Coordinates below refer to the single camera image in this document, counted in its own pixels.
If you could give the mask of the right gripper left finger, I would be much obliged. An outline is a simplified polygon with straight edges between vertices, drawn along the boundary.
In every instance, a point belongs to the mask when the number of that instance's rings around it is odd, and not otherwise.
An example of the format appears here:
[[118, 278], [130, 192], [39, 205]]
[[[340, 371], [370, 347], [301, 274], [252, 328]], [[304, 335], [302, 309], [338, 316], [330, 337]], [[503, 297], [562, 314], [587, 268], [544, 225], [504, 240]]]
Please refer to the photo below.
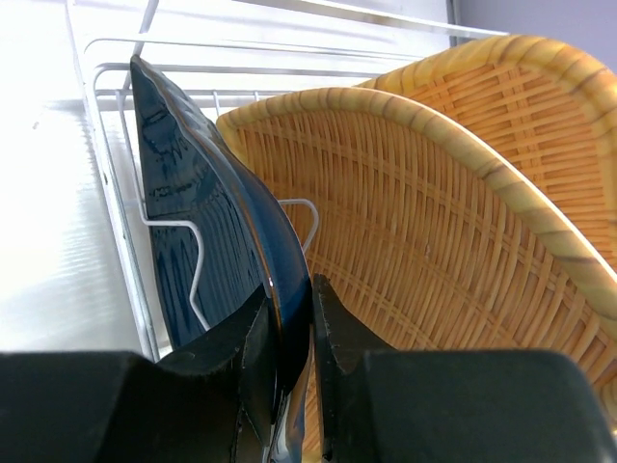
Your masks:
[[275, 359], [257, 288], [204, 335], [152, 362], [128, 351], [5, 353], [5, 462], [257, 462]]

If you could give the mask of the triangular woven orange plate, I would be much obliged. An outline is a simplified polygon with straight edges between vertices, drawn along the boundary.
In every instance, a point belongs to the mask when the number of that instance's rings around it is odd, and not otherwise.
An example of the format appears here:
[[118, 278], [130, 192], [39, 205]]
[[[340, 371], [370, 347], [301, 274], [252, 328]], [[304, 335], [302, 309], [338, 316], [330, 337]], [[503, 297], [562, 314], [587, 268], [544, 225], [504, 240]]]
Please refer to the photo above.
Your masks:
[[536, 186], [478, 137], [358, 87], [272, 96], [216, 122], [278, 197], [319, 214], [311, 272], [391, 345], [546, 348], [616, 383], [616, 274]]

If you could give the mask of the dark blue plate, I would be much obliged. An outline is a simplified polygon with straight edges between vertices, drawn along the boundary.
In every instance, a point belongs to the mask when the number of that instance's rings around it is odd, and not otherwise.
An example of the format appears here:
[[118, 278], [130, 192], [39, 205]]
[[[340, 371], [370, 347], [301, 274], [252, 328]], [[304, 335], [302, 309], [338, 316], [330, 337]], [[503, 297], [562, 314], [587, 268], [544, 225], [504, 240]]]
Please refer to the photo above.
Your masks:
[[155, 281], [172, 352], [262, 288], [275, 398], [257, 462], [298, 462], [312, 295], [300, 240], [279, 201], [187, 94], [139, 57], [130, 74]]

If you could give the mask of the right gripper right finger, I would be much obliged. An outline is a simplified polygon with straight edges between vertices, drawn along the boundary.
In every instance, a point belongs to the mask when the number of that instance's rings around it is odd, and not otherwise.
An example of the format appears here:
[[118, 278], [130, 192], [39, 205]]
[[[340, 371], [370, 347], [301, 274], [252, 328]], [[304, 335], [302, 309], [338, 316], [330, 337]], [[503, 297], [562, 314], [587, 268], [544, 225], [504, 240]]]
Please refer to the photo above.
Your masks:
[[612, 462], [589, 383], [547, 350], [403, 351], [313, 279], [326, 462]]

